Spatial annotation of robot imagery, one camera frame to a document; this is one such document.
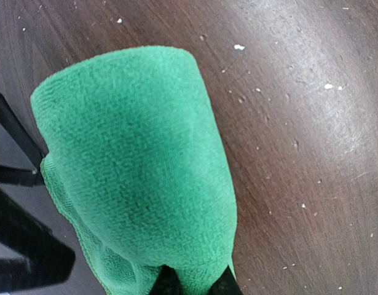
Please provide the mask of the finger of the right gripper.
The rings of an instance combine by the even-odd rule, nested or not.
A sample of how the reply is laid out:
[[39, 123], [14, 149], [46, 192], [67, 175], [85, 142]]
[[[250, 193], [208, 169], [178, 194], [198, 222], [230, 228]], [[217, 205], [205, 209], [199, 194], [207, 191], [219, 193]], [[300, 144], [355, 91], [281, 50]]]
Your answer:
[[41, 162], [45, 154], [29, 136], [8, 102], [0, 93], [0, 125], [16, 142], [26, 157], [33, 164], [33, 170], [24, 170], [0, 165], [0, 184], [13, 184], [25, 187], [43, 186]]

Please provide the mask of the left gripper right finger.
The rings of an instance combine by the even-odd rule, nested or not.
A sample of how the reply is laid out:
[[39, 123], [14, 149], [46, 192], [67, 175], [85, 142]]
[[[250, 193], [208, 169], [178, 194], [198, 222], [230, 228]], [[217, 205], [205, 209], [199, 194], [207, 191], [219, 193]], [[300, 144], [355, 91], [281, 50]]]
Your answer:
[[220, 278], [210, 288], [209, 295], [242, 295], [242, 291], [230, 269], [227, 267]]

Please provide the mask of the green microfiber towel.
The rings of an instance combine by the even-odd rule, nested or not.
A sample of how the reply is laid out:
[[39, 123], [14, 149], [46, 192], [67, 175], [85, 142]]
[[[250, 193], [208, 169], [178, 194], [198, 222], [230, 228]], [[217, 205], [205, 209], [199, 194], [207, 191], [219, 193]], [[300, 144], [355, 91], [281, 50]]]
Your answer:
[[48, 77], [31, 107], [47, 190], [107, 294], [148, 294], [163, 266], [206, 294], [232, 268], [234, 186], [191, 53], [95, 56]]

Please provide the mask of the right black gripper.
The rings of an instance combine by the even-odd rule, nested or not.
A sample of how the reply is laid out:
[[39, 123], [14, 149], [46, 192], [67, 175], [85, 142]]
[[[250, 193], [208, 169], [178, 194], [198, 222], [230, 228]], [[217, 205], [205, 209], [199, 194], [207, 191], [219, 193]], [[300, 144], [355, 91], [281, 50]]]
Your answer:
[[0, 258], [0, 293], [58, 285], [68, 280], [75, 252], [0, 190], [0, 243], [21, 257]]

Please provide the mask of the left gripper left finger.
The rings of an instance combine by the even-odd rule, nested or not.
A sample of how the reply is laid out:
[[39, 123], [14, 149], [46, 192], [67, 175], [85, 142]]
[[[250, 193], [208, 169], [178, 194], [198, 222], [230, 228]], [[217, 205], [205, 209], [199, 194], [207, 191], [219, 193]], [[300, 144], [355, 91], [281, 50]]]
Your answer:
[[183, 295], [181, 282], [176, 271], [164, 265], [149, 295]]

